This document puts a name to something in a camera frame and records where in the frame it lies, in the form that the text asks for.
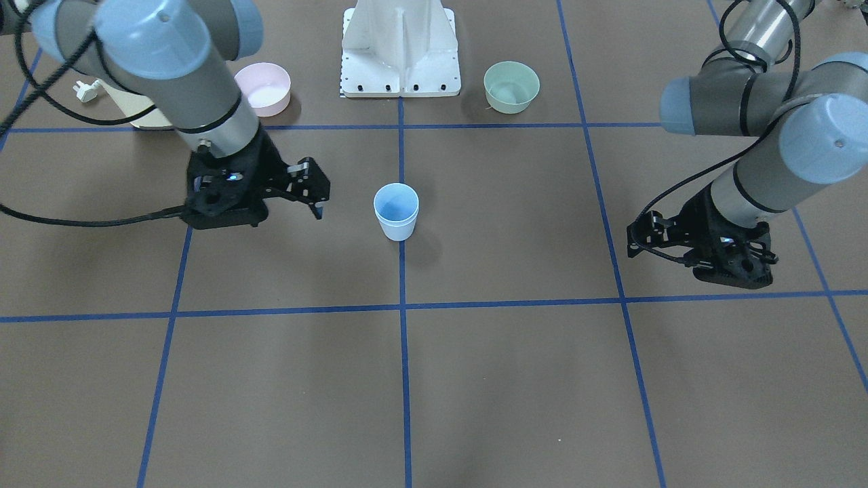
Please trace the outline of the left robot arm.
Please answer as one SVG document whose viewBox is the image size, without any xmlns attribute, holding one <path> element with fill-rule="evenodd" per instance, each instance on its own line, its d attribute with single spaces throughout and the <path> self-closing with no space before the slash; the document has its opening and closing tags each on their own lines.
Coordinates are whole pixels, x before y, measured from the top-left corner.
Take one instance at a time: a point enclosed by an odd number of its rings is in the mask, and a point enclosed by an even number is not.
<svg viewBox="0 0 868 488">
<path fill-rule="evenodd" d="M 778 262 L 770 222 L 866 166 L 866 53 L 801 68 L 801 24 L 815 1 L 747 1 L 698 73 L 670 81 L 660 123 L 672 134 L 743 136 L 710 184 L 672 218 L 649 203 L 627 227 L 627 255 L 701 272 L 755 274 Z"/>
</svg>

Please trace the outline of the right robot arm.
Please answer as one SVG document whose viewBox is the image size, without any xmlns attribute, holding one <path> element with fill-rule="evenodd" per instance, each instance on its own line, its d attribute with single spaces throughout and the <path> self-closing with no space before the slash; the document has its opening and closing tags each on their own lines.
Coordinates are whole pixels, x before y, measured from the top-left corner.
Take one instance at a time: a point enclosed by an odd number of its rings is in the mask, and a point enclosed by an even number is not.
<svg viewBox="0 0 868 488">
<path fill-rule="evenodd" d="M 120 220 L 19 220 L 108 228 L 178 218 L 198 230 L 257 226 L 267 198 L 307 206 L 322 219 L 330 181 L 313 158 L 280 157 L 227 62 L 260 49 L 262 16 L 252 1 L 3 1 L 2 34 L 12 36 L 32 92 L 2 122 L 6 134 L 68 71 L 151 102 L 189 146 L 182 206 Z"/>
</svg>

